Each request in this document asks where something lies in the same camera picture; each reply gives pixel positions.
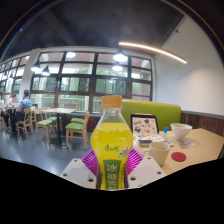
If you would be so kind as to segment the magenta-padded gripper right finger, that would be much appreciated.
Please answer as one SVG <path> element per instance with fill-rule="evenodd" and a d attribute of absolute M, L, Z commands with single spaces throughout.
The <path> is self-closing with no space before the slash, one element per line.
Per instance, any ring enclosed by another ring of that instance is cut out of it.
<path fill-rule="evenodd" d="M 140 188 L 166 176 L 152 156 L 144 157 L 133 148 L 126 161 L 128 188 Z"/>

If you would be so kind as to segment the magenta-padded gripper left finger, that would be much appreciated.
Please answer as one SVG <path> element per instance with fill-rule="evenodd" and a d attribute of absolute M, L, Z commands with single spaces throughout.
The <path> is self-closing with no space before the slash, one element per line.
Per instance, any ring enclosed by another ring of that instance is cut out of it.
<path fill-rule="evenodd" d="M 93 150 L 88 151 L 80 159 L 73 158 L 60 176 L 81 187 L 95 189 L 99 174 L 97 157 Z"/>

